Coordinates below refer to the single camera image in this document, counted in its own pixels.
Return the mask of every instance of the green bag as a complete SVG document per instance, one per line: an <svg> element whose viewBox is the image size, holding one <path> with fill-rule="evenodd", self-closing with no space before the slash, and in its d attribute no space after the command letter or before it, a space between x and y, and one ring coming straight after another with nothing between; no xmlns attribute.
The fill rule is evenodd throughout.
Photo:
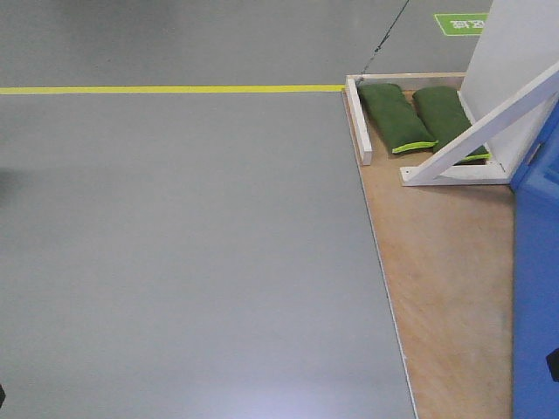
<svg viewBox="0 0 559 419"><path fill-rule="evenodd" d="M362 85L358 92L365 111L378 126L392 154L435 145L435 139L404 97L400 86Z"/></svg>
<svg viewBox="0 0 559 419"><path fill-rule="evenodd" d="M447 86L426 87L413 93L419 117L437 140L433 151L441 148L472 126L456 89ZM483 146L476 148L460 162L485 160L491 155Z"/></svg>

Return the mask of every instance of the white wooden frame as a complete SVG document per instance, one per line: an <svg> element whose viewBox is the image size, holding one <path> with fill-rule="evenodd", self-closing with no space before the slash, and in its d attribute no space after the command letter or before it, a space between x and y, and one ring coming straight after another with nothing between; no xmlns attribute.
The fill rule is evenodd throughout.
<svg viewBox="0 0 559 419"><path fill-rule="evenodd" d="M365 74L348 76L345 86L346 109L352 135L359 149L362 165L369 165L372 157L369 132L356 84L396 83L403 90L418 90L427 86L451 86L460 89L464 73L426 74ZM404 186L458 185L458 184L507 184L508 173L494 158L485 165L453 166L477 147L486 144L497 133L510 126L522 115L545 100L556 100L559 92L559 62L525 85L511 98L505 100L480 120L473 120L467 104L459 94L466 115L472 126L451 144L444 147L424 163L414 167L400 168Z"/></svg>
<svg viewBox="0 0 559 419"><path fill-rule="evenodd" d="M357 84L363 83L394 83L403 90L418 90L430 86L452 86L460 89L466 74L463 72L447 73L403 73L403 74L363 74L348 76L344 88L344 99L349 125L352 127L351 135L357 147L361 164L369 166L373 156L373 147L370 143L367 122L357 94Z"/></svg>

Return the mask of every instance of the epoxy floor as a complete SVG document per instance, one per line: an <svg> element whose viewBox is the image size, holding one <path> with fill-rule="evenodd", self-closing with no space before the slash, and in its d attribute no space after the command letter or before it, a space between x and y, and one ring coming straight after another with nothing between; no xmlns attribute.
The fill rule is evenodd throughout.
<svg viewBox="0 0 559 419"><path fill-rule="evenodd" d="M8 1L0 85L341 84L400 7ZM6 417L413 417L338 93L4 96L0 168Z"/></svg>
<svg viewBox="0 0 559 419"><path fill-rule="evenodd" d="M292 85L359 73L404 1L3 0L0 86ZM411 1L371 71L461 72L477 38L433 13L489 0Z"/></svg>

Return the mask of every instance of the plywood board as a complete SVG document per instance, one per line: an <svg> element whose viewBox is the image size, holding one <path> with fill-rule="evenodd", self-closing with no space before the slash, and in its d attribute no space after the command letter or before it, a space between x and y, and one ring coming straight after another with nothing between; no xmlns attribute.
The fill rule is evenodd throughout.
<svg viewBox="0 0 559 419"><path fill-rule="evenodd" d="M420 419L511 415L514 197L506 186L400 186L377 136L361 167Z"/></svg>

